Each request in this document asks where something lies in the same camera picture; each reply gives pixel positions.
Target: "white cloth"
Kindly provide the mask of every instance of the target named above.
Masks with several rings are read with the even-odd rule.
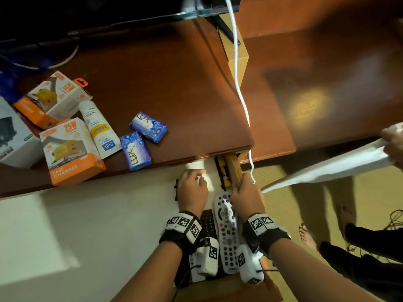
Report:
[[[401,133],[403,131],[403,123],[393,125],[390,129]],[[390,166],[392,162],[383,152],[385,145],[386,141],[383,139],[376,140],[353,151],[306,167],[294,174],[277,180],[263,187],[262,192],[267,193],[280,187],[302,182],[315,183],[329,181]]]

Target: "blue soap wrapper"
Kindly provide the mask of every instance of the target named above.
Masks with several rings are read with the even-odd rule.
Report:
[[[141,111],[130,122],[130,127],[155,143],[158,143],[167,131],[166,125]]]
[[[137,171],[151,164],[147,147],[137,131],[120,137],[120,143],[131,171]]]

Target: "charger box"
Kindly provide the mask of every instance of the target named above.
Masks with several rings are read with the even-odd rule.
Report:
[[[0,96],[0,162],[29,168],[43,157],[41,141]]]
[[[58,122],[72,117],[79,110],[81,101],[92,99],[82,88],[88,83],[80,78],[75,81],[56,71],[14,103],[14,107],[38,127],[54,127]]]
[[[55,186],[73,186],[106,170],[88,128],[79,118],[39,134]]]

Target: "white wall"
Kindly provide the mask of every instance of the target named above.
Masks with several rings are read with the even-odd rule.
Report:
[[[211,208],[212,159],[0,201],[0,300],[110,301],[178,211],[175,179],[204,166]]]

